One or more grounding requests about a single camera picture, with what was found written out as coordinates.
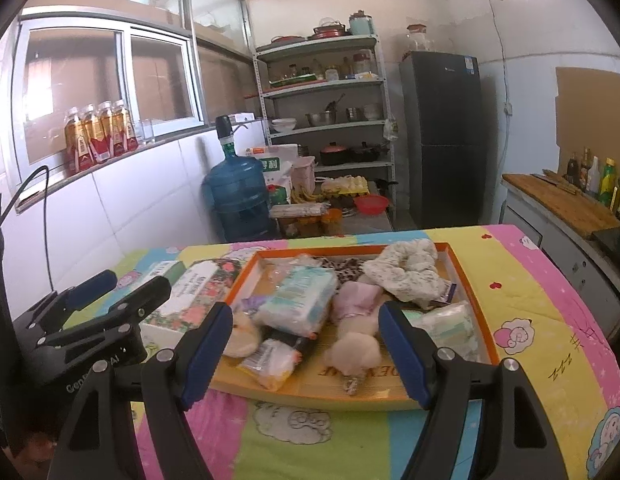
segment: metal screw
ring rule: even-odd
[[[167,363],[168,361],[172,361],[174,357],[174,351],[169,348],[164,348],[163,350],[159,350],[156,354],[156,360],[161,363]]]
[[[92,369],[96,372],[96,373],[101,373],[107,370],[107,361],[101,359],[101,361],[96,361],[93,365],[92,365]]]
[[[452,361],[455,358],[455,351],[452,348],[439,348],[437,356],[443,361]]]
[[[515,359],[506,359],[503,361],[503,367],[511,372],[516,372],[519,370],[519,361],[516,361]]]

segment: white lace cloth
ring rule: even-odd
[[[413,301],[422,307],[445,292],[435,263],[439,254],[425,238],[388,245],[375,259],[365,262],[363,272],[376,285],[400,301]]]

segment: electrical wire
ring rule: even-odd
[[[494,12],[494,6],[492,5],[492,0],[488,0],[490,4],[490,11],[492,12],[492,23],[494,24],[494,30],[497,32],[497,37],[499,38],[499,43],[501,45],[501,59],[503,60],[503,86],[506,91],[506,105],[510,103],[510,86],[508,85],[508,64],[506,61],[506,51],[503,46],[503,39],[501,38],[501,31],[497,25],[497,15]],[[499,163],[497,164],[497,176],[503,173],[503,166],[506,161],[506,153],[508,151],[508,141],[510,140],[510,114],[504,110],[506,116],[506,138],[503,142],[503,151],[501,152],[501,156],[499,157]],[[497,178],[495,183],[495,190],[499,187],[500,181]]]
[[[47,166],[41,166],[39,168],[36,168],[34,172],[25,179],[25,181],[20,185],[16,193],[14,193],[14,196],[12,197],[12,200],[10,200],[8,206],[5,208],[5,211],[1,214],[0,224],[3,225],[5,218],[7,218],[10,211],[12,211],[14,204],[20,197],[21,193],[23,193],[27,185],[43,171],[45,171],[45,189],[43,190],[43,243],[45,244],[45,264],[47,266],[47,279],[50,282],[50,289],[54,291],[54,283],[52,282],[52,271],[50,270],[50,253],[47,246],[47,189],[50,185],[50,168],[48,168]]]

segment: green bottle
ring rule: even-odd
[[[616,164],[613,159],[606,159],[606,165],[603,168],[603,175],[601,177],[601,189],[599,191],[599,202],[601,202],[606,207],[610,207],[610,203],[612,202],[612,193],[615,190],[615,166]]]

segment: red plastic bowl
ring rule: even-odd
[[[372,216],[381,214],[390,205],[390,201],[381,195],[356,196],[354,203],[364,215]]]

